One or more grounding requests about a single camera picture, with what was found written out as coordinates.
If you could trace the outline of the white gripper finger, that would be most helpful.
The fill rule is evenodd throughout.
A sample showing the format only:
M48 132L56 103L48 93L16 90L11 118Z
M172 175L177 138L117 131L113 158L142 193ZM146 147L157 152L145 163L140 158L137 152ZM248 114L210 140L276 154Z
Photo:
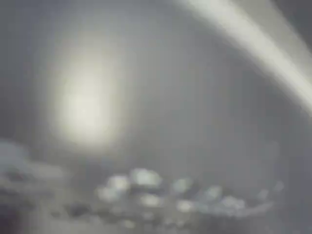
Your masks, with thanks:
M312 53L270 0L177 0L232 39L305 109L312 108Z

